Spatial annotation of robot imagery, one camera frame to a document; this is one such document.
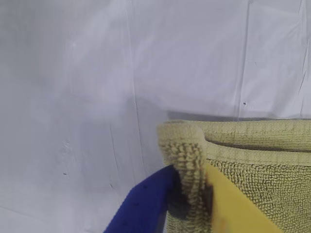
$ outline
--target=blue object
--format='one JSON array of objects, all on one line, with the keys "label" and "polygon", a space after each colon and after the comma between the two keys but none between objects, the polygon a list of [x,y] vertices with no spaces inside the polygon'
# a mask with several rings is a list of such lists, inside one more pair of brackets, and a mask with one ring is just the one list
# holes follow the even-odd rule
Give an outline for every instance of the blue object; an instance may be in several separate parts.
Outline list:
[{"label": "blue object", "polygon": [[173,166],[167,166],[137,184],[104,233],[163,232],[168,192],[174,188],[176,176]]}]

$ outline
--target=yellow-green terry cloth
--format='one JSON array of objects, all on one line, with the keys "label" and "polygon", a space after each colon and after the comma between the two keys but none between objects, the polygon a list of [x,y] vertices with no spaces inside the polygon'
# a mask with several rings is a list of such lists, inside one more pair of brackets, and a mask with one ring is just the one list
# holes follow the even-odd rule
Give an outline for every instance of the yellow-green terry cloth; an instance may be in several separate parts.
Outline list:
[{"label": "yellow-green terry cloth", "polygon": [[191,206],[186,221],[168,215],[168,233],[210,232],[202,200],[206,162],[282,231],[311,233],[311,121],[171,121],[157,133]]}]

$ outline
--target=white plastic sheet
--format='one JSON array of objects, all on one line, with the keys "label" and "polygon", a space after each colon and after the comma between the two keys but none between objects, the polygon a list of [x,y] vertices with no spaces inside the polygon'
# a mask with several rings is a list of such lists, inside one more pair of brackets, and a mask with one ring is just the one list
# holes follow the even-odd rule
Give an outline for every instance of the white plastic sheet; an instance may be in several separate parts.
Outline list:
[{"label": "white plastic sheet", "polygon": [[307,0],[0,2],[0,231],[100,233],[168,119],[309,118]]}]

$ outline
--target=folded towel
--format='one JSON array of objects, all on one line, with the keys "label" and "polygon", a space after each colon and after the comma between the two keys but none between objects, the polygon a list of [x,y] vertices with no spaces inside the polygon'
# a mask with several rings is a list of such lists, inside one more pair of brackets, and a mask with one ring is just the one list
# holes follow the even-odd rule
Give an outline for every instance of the folded towel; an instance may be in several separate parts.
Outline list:
[{"label": "folded towel", "polygon": [[171,121],[157,133],[190,203],[186,221],[168,215],[168,233],[210,232],[206,162],[285,233],[311,232],[311,121]]}]

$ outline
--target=white backdrop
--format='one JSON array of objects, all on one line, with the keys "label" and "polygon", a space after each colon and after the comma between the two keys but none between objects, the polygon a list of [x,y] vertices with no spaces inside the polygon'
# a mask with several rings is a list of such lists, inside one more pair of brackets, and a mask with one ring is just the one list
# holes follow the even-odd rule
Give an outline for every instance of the white backdrop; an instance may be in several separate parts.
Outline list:
[{"label": "white backdrop", "polygon": [[309,118],[307,0],[2,0],[0,232],[100,233],[168,119]]}]

